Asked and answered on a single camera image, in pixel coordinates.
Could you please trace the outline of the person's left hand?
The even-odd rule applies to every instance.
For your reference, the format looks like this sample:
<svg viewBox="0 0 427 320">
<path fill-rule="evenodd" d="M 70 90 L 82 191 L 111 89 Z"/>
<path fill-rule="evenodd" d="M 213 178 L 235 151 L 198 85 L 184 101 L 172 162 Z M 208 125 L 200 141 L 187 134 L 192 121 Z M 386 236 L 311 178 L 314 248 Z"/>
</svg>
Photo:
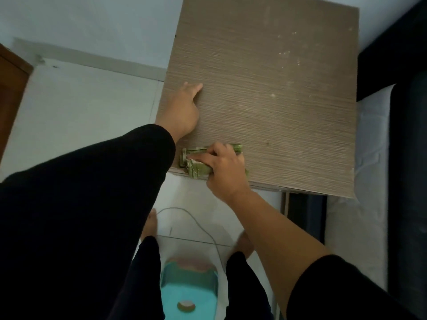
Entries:
<svg viewBox="0 0 427 320">
<path fill-rule="evenodd" d="M 167 101 L 165 109 L 156 118 L 155 124 L 165 129 L 176 144 L 191 133 L 199 120 L 199 111 L 195 102 L 189 98 L 189 83 L 185 82 L 174 91 Z"/>
</svg>

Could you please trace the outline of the person's right hand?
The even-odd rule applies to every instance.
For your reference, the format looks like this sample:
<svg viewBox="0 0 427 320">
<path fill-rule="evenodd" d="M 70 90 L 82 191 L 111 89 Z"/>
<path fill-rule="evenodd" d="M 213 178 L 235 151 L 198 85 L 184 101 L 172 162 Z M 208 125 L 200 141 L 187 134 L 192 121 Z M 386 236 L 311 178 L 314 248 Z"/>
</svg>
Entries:
<svg viewBox="0 0 427 320">
<path fill-rule="evenodd" d="M 207 152 L 189 155 L 191 160 L 202 162 L 213 169 L 207 180 L 211 192 L 228 206 L 241 194 L 250 192 L 245 172 L 243 154 L 236 154 L 232 145 L 224 156 L 214 156 Z"/>
</svg>

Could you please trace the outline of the green leaf-wrapped parcel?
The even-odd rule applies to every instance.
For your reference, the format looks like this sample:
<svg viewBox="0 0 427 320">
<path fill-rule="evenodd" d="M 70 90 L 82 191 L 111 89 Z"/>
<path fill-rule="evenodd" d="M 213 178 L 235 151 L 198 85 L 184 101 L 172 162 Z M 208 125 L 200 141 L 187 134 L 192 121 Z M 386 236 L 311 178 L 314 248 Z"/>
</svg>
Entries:
<svg viewBox="0 0 427 320">
<path fill-rule="evenodd" d="M 179 167 L 188 174 L 192 179 L 201 179 L 208 177 L 213 173 L 213 169 L 199 161 L 188 159 L 188 155 L 200 154 L 207 152 L 208 146 L 200 146 L 194 148 L 183 148 L 179 156 Z"/>
</svg>

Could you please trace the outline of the person's right forearm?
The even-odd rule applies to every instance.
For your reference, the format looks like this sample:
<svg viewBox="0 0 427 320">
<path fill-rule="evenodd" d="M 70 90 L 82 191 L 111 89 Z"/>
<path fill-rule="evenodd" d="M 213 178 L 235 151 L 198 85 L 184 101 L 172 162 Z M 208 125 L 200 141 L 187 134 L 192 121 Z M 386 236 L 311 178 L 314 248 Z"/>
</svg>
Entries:
<svg viewBox="0 0 427 320">
<path fill-rule="evenodd" d="M 280 310 L 286 311 L 301 275 L 331 252 L 252 190 L 229 207 L 259 256 Z"/>
</svg>

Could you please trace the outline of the person's left forearm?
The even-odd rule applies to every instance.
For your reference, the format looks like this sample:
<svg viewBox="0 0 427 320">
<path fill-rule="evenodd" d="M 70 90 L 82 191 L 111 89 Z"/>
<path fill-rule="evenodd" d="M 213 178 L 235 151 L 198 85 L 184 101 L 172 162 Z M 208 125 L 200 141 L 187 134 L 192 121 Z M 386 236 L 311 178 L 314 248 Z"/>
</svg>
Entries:
<svg viewBox="0 0 427 320">
<path fill-rule="evenodd" d="M 174 155 L 148 124 L 0 182 L 0 320 L 106 320 Z"/>
</svg>

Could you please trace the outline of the person's right foot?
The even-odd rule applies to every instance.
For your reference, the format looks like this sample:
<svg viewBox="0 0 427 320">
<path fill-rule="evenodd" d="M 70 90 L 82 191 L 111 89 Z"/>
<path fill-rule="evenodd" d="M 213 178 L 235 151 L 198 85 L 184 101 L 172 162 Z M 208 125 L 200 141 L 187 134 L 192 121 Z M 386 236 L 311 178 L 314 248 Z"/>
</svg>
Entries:
<svg viewBox="0 0 427 320">
<path fill-rule="evenodd" d="M 246 231 L 242 231 L 229 254 L 229 258 L 231 258 L 235 253 L 242 253 L 247 260 L 254 251 L 255 248 L 248 234 Z"/>
</svg>

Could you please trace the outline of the person's foot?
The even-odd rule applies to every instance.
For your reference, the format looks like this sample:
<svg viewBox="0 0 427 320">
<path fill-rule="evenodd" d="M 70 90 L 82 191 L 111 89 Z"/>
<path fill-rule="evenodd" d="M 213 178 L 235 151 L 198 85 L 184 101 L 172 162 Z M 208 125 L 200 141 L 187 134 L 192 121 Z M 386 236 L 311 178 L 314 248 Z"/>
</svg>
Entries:
<svg viewBox="0 0 427 320">
<path fill-rule="evenodd" d="M 143 227 L 140 241 L 143 242 L 145 238 L 147 237 L 157 237 L 157 230 L 158 230 L 158 220 L 157 220 L 157 211 L 156 209 L 152 209 L 149 213 L 147 220 L 145 222 L 145 225 Z"/>
<path fill-rule="evenodd" d="M 242 231 L 229 254 L 229 258 L 231 258 L 235 253 L 242 253 L 247 260 L 254 251 L 255 248 L 248 234 L 246 231 Z"/>
</svg>

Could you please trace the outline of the person's left foot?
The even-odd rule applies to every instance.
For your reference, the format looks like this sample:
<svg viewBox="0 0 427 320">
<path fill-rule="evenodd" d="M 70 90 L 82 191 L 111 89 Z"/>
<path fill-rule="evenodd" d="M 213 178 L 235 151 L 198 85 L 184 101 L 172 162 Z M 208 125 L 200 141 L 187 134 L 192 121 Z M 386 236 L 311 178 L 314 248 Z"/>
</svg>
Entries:
<svg viewBox="0 0 427 320">
<path fill-rule="evenodd" d="M 145 222 L 145 225 L 143 227 L 140 241 L 143 242 L 145 238 L 147 237 L 157 237 L 157 230 L 158 230 L 158 220 L 157 220 L 157 211 L 156 209 L 152 209 L 149 213 L 147 220 Z"/>
</svg>

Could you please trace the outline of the teal plastic stool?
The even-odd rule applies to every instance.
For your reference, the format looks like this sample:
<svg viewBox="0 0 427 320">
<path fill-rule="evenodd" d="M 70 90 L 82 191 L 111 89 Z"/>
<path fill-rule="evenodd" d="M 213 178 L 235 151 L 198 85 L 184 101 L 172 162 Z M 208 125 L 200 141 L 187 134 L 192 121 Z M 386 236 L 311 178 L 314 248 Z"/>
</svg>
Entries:
<svg viewBox="0 0 427 320">
<path fill-rule="evenodd" d="M 215 320 L 218 271 L 197 259 L 170 258 L 161 272 L 160 288 L 165 320 Z"/>
</svg>

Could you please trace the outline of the person's right leg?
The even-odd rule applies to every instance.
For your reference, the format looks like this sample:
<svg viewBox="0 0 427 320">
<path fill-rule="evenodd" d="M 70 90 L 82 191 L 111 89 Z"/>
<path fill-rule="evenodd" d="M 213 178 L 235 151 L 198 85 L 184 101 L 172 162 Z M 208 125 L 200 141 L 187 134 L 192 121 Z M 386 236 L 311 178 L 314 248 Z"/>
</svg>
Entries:
<svg viewBox="0 0 427 320">
<path fill-rule="evenodd" d="M 266 292 L 242 252 L 226 264 L 228 306 L 224 320 L 274 320 Z"/>
</svg>

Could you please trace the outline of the person's leg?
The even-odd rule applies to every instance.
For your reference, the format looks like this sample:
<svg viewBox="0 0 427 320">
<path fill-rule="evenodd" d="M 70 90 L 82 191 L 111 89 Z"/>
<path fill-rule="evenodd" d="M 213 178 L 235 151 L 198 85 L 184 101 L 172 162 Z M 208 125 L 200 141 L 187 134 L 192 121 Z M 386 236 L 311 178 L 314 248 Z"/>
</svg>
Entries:
<svg viewBox="0 0 427 320">
<path fill-rule="evenodd" d="M 161 257 L 154 236 L 140 243 L 107 320 L 164 320 Z"/>
<path fill-rule="evenodd" d="M 224 320 L 274 320 L 266 292 L 242 252 L 226 264 L 228 306 Z"/>
</svg>

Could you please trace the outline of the person's left leg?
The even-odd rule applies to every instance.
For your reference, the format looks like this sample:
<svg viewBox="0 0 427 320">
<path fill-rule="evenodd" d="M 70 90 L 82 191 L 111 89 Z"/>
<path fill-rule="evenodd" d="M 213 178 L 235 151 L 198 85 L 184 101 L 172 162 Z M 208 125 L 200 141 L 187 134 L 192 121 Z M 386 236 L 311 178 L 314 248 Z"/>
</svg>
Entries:
<svg viewBox="0 0 427 320">
<path fill-rule="evenodd" d="M 161 257 L 154 236 L 140 243 L 107 320 L 164 320 Z"/>
</svg>

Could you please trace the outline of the white mattress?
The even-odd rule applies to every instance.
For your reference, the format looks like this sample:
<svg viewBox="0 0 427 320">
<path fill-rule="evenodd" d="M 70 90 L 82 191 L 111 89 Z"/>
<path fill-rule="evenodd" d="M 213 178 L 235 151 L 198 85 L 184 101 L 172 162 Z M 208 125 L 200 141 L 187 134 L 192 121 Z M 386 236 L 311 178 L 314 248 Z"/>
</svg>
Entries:
<svg viewBox="0 0 427 320">
<path fill-rule="evenodd" d="M 328 196 L 325 245 L 387 290 L 390 102 L 394 85 L 357 102 L 354 198 Z"/>
</svg>

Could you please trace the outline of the brown wooden door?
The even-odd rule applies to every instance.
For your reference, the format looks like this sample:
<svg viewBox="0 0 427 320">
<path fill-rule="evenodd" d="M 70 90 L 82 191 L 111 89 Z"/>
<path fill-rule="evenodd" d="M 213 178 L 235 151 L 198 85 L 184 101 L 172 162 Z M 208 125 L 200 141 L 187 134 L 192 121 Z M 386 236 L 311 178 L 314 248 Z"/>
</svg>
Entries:
<svg viewBox="0 0 427 320">
<path fill-rule="evenodd" d="M 34 66 L 0 43 L 0 163 Z"/>
</svg>

